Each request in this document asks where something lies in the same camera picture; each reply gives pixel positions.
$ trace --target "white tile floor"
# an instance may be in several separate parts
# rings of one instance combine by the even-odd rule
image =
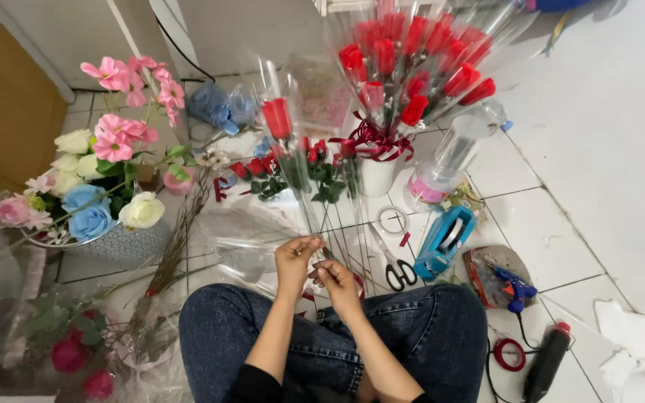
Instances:
[[[238,80],[238,78],[223,78],[220,81],[223,87],[231,89]],[[192,93],[199,85],[194,82],[187,83],[186,92]],[[69,107],[62,133],[76,128],[92,127],[95,123],[94,117],[97,118],[101,114],[103,107],[101,95],[79,94],[76,102]],[[129,112],[123,108],[122,113]],[[196,123],[198,121],[191,118],[191,126]],[[232,159],[250,158],[253,148],[260,142],[263,135],[264,132],[246,133],[221,141],[216,146],[228,151]],[[409,214],[411,236],[406,246],[399,246],[400,235],[381,232],[390,251],[409,262],[414,261],[429,226],[439,213],[414,213],[403,201],[402,188],[414,169],[414,164],[424,157],[426,151],[434,149],[442,140],[442,136],[443,131],[436,129],[417,135],[413,142],[417,152],[412,161],[404,163],[400,160],[398,163],[393,189],[382,197],[363,200],[365,205],[363,219],[366,222],[372,221],[377,211],[387,205],[398,206]],[[484,145],[477,158],[470,164],[467,173],[472,187],[487,204],[485,211],[488,218],[479,224],[477,230],[462,247],[462,251],[489,244],[504,244],[514,249],[523,259],[534,284],[544,296],[538,298],[539,304],[525,309],[522,314],[530,343],[539,342],[545,328],[556,319],[568,321],[576,338],[571,352],[564,357],[552,389],[543,401],[546,403],[612,402],[611,394],[600,378],[598,366],[611,356],[614,346],[595,333],[598,329],[593,302],[597,299],[615,299],[622,306],[630,309],[628,303],[596,260],[593,251],[580,238],[552,195],[542,186],[534,171],[527,165],[505,133],[495,134]],[[211,199],[205,211],[225,208],[225,206],[241,206],[265,212],[291,228],[304,228],[300,225],[300,214],[297,209],[268,209],[254,195],[241,196],[240,193],[247,188],[246,184],[240,183],[226,190],[228,199],[225,199],[221,205],[216,205],[214,199]],[[173,222],[175,210],[181,198],[165,193],[161,198],[170,212],[170,216],[166,219]],[[352,267],[362,270],[359,262],[364,261],[365,266],[370,270],[365,281],[367,295],[391,292],[384,279],[383,255],[378,245],[372,241],[368,225],[355,225],[349,203],[344,200],[328,214],[329,220],[324,226],[327,231],[325,237],[333,252],[346,250],[347,253],[343,254],[349,256],[348,260]],[[384,219],[390,229],[395,226],[399,228],[400,223],[395,216],[386,216]],[[200,231],[200,226],[196,226],[191,231],[188,250],[180,265],[181,271],[192,271],[211,262],[209,251],[199,242],[200,237],[203,236]],[[461,254],[457,255],[453,267],[445,273],[444,278],[449,279],[452,274],[455,274],[462,281],[467,280],[460,256]],[[65,256],[59,265],[57,281],[69,283],[74,289],[85,291],[95,284],[115,284],[152,271],[153,267],[136,272],[121,272],[101,265],[88,265],[79,258]],[[220,281],[228,281],[228,279],[219,271],[203,270],[167,292],[170,293],[171,298],[185,298],[186,294],[205,284]],[[121,304],[123,307],[142,292],[144,284],[146,280],[142,279],[129,285],[117,294],[113,303]],[[423,286],[423,284],[418,282],[415,286]],[[300,312],[306,311],[306,317],[314,317],[316,307],[330,306],[325,290],[315,290],[314,294],[314,303],[303,300],[299,306]],[[132,308],[130,305],[129,303],[126,306],[122,315],[130,311]],[[519,325],[514,315],[501,310],[488,310],[487,316],[490,325],[489,337],[493,341],[498,336],[491,327],[521,340]],[[578,318],[583,321],[583,324],[578,322]],[[492,360],[490,371],[495,388],[502,397],[513,402],[521,400],[526,369],[517,373],[507,372]],[[479,393],[479,402],[493,401],[494,398],[485,379]]]

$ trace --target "pink rose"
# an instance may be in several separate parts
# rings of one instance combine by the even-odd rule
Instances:
[[[92,399],[107,399],[113,393],[113,377],[105,369],[98,371],[86,380],[84,392]]]
[[[52,350],[52,362],[57,371],[67,374],[78,371],[88,360],[88,353],[76,341],[63,340]]]
[[[9,227],[23,227],[29,222],[29,202],[21,194],[0,201],[0,221]]]

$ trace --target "blue glue gun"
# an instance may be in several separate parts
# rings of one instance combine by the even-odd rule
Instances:
[[[514,297],[512,302],[509,303],[507,309],[513,313],[521,313],[524,310],[524,299],[532,298],[537,295],[537,289],[528,285],[519,276],[508,272],[500,267],[495,268],[495,275],[498,279],[508,282],[512,289],[514,289]]]

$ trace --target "blue jeans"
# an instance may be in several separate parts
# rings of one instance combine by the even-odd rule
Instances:
[[[474,403],[487,352],[487,316],[458,285],[432,285],[362,302],[394,356],[435,402]],[[196,402],[220,402],[253,347],[272,302],[228,284],[196,290],[179,321],[181,352]],[[318,385],[355,394],[363,362],[334,309],[318,323],[295,316],[283,380],[285,402],[314,402]]]

